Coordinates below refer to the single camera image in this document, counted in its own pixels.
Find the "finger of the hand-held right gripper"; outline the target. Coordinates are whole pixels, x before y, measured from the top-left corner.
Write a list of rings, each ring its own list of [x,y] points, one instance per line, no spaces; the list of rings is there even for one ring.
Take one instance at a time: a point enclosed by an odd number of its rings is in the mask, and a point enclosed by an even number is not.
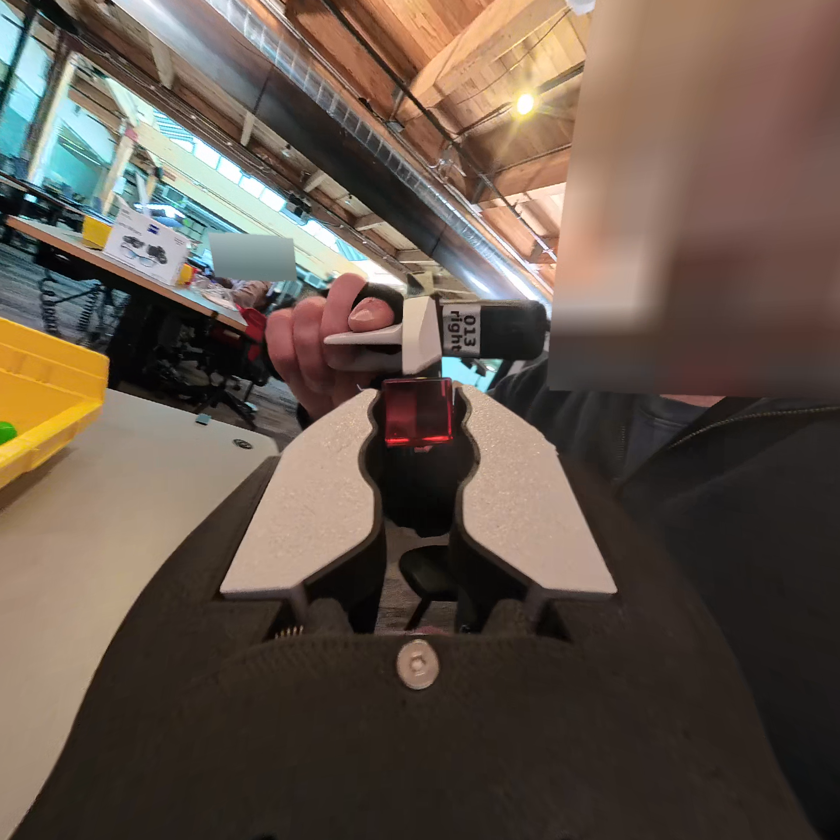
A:
[[[405,300],[402,312],[402,373],[421,375],[443,357],[437,302],[433,297]]]

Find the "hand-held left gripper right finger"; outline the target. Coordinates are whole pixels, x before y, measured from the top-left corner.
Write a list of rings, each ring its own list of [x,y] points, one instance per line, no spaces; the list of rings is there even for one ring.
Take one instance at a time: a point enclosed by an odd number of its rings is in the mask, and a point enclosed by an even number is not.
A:
[[[468,545],[524,588],[527,600],[605,600],[617,593],[556,448],[471,385],[458,395],[476,463],[459,489]]]

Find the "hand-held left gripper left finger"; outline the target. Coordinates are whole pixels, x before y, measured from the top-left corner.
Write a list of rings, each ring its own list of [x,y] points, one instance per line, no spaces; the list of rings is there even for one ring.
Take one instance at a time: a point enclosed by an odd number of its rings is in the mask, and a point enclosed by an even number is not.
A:
[[[363,477],[375,431],[371,388],[302,431],[282,452],[219,593],[228,600],[305,600],[375,532],[375,490]]]

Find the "red translucent block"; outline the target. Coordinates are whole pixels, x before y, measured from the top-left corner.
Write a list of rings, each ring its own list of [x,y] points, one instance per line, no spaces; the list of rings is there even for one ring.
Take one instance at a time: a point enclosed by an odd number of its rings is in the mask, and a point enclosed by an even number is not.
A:
[[[454,387],[447,377],[384,380],[387,448],[425,449],[453,441]]]

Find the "yellow plastic bin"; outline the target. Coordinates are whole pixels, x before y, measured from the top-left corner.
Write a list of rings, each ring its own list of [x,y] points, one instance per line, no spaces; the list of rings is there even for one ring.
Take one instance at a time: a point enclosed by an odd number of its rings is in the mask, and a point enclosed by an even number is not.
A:
[[[1,319],[1,488],[41,467],[98,419],[109,381],[101,353]]]

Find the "person's right hand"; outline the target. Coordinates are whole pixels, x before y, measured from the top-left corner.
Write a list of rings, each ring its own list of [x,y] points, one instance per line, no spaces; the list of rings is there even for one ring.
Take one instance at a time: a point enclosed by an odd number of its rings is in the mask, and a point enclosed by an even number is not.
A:
[[[325,345],[336,333],[367,333],[401,320],[404,297],[393,288],[345,273],[327,297],[308,297],[273,311],[265,332],[266,353],[277,377],[295,396],[297,420],[306,428],[380,377],[353,371],[353,347]]]

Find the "black office chair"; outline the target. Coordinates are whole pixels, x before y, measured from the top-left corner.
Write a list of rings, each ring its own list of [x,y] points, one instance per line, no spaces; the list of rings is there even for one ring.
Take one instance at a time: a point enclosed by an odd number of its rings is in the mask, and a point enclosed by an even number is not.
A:
[[[265,349],[268,318],[253,308],[241,308],[239,314],[245,321],[243,332],[217,322],[198,354],[208,384],[196,398],[195,415],[202,417],[223,404],[255,432],[257,409],[249,398],[255,386],[266,385],[270,378]]]
[[[398,562],[407,585],[422,601],[456,602],[458,584],[449,567],[447,545],[424,545],[406,551]]]

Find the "person's dark zip jacket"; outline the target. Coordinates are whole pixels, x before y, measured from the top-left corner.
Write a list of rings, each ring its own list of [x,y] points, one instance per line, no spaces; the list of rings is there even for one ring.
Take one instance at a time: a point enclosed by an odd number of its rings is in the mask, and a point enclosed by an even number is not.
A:
[[[838,838],[838,402],[551,391],[547,360],[490,395],[609,482],[690,579],[805,815]]]

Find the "white box with glasses print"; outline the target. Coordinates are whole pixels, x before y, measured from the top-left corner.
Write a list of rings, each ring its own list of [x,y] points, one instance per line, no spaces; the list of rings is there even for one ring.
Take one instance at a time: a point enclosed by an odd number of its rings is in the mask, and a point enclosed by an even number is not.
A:
[[[152,217],[120,209],[102,253],[162,285],[175,287],[190,252],[190,241]]]

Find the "wooden work table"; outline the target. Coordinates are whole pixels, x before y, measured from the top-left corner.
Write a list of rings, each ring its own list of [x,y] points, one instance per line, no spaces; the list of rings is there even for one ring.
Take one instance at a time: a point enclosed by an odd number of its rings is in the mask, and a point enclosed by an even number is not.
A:
[[[166,299],[181,307],[188,308],[210,319],[222,323],[226,329],[245,333],[246,320],[238,311],[230,311],[207,300],[198,291],[189,287],[169,287],[153,280],[137,270],[104,255],[101,251],[92,249],[82,243],[80,233],[74,233],[63,227],[50,226],[26,219],[24,217],[9,216],[7,226],[22,235],[38,240],[40,244],[48,245],[59,252],[81,260],[89,267],[96,267],[100,273],[110,277],[115,285],[128,285],[128,293],[138,293],[144,289],[157,298]]]

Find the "long metal ventilation duct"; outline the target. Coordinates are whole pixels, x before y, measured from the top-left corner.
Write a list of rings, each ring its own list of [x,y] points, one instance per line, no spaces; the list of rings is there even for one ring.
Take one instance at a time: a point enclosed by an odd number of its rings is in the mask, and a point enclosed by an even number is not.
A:
[[[442,183],[329,59],[261,2],[217,11],[258,58],[238,58],[254,78],[261,120],[469,287],[494,298],[540,301],[552,291],[481,216]],[[258,59],[268,63],[259,75]]]

